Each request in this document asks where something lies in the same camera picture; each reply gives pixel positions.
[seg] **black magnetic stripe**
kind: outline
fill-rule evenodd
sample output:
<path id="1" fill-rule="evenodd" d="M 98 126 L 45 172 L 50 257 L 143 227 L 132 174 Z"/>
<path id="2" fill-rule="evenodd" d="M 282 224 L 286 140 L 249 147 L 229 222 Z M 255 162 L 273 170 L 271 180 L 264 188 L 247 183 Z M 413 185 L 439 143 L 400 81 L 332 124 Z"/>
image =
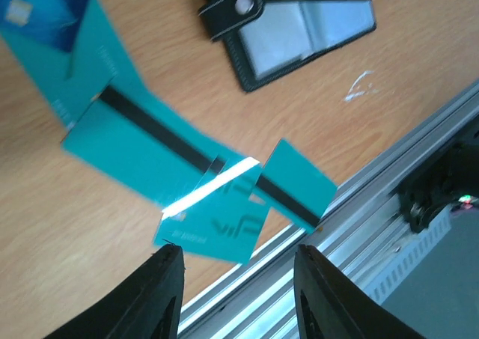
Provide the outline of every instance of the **black magnetic stripe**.
<path id="1" fill-rule="evenodd" d="M 281 203 L 312 227 L 317 227 L 320 223 L 320 217 L 316 216 L 308 208 L 300 204 L 296 199 L 291 197 L 262 174 L 256 182 L 256 187 L 268 194 L 271 198 L 277 200 L 277 202 Z"/>
<path id="2" fill-rule="evenodd" d="M 225 165 L 217 158 L 211 161 L 202 152 L 151 117 L 112 86 L 105 88 L 99 95 L 99 99 L 203 173 L 206 173 L 209 169 L 219 173 L 216 172 L 217 168 L 222 168 Z"/>

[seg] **wooden surface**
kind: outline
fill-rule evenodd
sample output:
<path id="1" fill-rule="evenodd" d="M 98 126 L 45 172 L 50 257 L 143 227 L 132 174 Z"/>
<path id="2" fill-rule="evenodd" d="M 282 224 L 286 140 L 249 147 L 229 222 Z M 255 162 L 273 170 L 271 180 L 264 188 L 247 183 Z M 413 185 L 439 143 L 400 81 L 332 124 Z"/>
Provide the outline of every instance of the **wooden surface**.
<path id="1" fill-rule="evenodd" d="M 245 95 L 204 0 L 102 0 L 152 91 L 261 161 L 289 139 L 341 183 L 479 77 L 479 0 L 374 0 L 378 29 Z M 371 91 L 347 102 L 353 82 Z M 159 210 L 63 152 L 64 129 L 0 43 L 0 338 L 39 338 L 154 251 Z M 288 221 L 270 216 L 260 244 Z M 185 301 L 231 266 L 186 256 Z"/>

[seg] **black wallet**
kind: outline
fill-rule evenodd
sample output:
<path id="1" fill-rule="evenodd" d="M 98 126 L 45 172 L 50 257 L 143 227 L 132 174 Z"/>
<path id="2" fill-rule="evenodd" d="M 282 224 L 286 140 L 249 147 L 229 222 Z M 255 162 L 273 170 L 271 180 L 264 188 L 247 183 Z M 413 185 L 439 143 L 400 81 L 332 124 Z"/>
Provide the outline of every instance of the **black wallet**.
<path id="1" fill-rule="evenodd" d="M 252 92 L 376 28 L 371 0 L 207 0 L 199 16 Z"/>

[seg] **teal envelope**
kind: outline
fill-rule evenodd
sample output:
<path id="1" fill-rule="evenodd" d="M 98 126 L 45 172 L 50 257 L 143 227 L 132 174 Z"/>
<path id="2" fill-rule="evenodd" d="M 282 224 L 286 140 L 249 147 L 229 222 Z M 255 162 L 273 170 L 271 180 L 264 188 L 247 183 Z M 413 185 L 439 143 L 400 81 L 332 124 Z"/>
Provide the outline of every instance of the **teal envelope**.
<path id="1" fill-rule="evenodd" d="M 146 88 L 98 0 L 70 54 L 1 34 L 66 126 L 65 150 L 164 212 L 191 200 L 172 216 L 158 211 L 155 245 L 247 263 L 271 207 L 308 232 L 320 223 L 334 183 L 286 141 L 262 168 L 182 119 Z"/>

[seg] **gold card chip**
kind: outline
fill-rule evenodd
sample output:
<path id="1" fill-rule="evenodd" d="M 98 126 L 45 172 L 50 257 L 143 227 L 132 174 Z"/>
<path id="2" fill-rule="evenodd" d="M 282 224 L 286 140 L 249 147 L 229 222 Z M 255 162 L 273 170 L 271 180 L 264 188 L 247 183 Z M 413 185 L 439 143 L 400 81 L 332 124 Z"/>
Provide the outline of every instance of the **gold card chip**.
<path id="1" fill-rule="evenodd" d="M 23 0 L 12 0 L 8 5 L 5 20 L 18 26 L 25 26 L 30 19 L 33 5 Z"/>

